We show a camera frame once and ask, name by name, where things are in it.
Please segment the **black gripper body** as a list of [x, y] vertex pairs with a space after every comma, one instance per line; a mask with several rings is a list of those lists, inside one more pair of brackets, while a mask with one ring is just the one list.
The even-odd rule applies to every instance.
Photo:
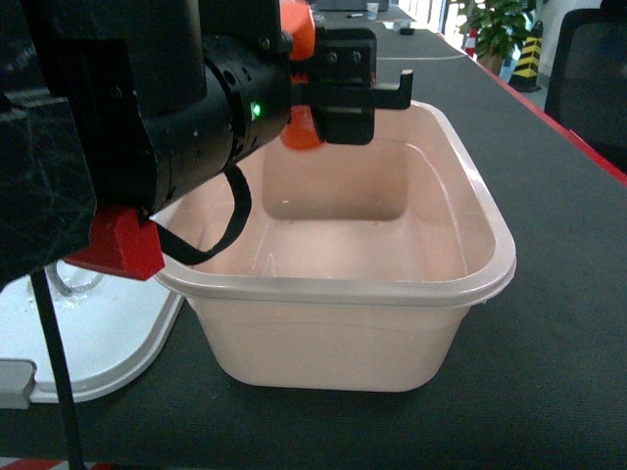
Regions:
[[374, 111], [341, 108], [338, 99], [348, 89], [367, 88], [376, 81], [376, 36], [367, 28], [315, 29], [313, 57], [303, 66], [307, 84], [328, 85], [325, 93], [330, 107], [310, 106], [314, 125], [322, 142], [361, 146], [373, 138]]

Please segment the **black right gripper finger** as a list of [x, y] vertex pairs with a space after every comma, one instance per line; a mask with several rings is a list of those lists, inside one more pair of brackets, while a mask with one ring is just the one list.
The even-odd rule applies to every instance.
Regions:
[[399, 83], [374, 86], [375, 109], [407, 109], [412, 97], [413, 70], [402, 70]]

